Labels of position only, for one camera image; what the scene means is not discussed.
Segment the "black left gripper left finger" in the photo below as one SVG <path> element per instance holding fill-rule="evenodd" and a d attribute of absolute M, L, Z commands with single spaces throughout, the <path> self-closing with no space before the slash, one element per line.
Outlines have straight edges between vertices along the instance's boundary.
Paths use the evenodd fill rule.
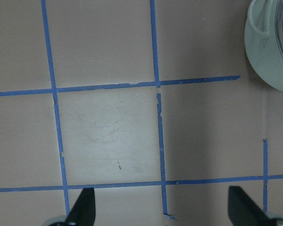
<path fill-rule="evenodd" d="M 93 226 L 95 223 L 94 188 L 84 188 L 65 222 L 66 226 Z"/>

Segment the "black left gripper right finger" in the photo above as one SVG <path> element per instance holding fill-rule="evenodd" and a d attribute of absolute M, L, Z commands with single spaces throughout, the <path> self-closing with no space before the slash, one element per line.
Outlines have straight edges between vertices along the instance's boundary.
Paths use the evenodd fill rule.
<path fill-rule="evenodd" d="M 240 186 L 229 186 L 228 217 L 233 226 L 276 226 Z"/>

